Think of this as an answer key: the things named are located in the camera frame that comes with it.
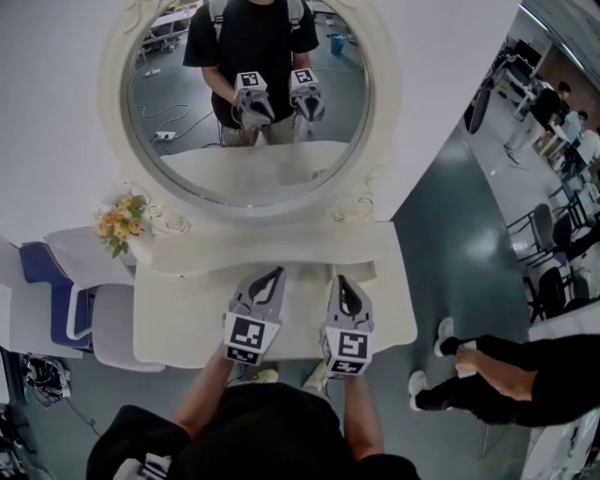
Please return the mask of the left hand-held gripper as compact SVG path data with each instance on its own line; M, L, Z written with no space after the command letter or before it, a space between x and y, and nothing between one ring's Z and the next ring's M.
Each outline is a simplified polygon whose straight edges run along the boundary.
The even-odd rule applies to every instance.
M252 367L263 361L282 326L285 285L281 266L257 271L240 282L224 314L225 358Z

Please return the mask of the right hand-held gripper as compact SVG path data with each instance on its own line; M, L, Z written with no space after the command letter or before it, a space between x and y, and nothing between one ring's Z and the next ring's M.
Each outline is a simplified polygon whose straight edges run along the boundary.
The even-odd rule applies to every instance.
M373 356L372 317L372 302L360 285L349 277L336 276L320 330L329 377L355 377L366 371Z

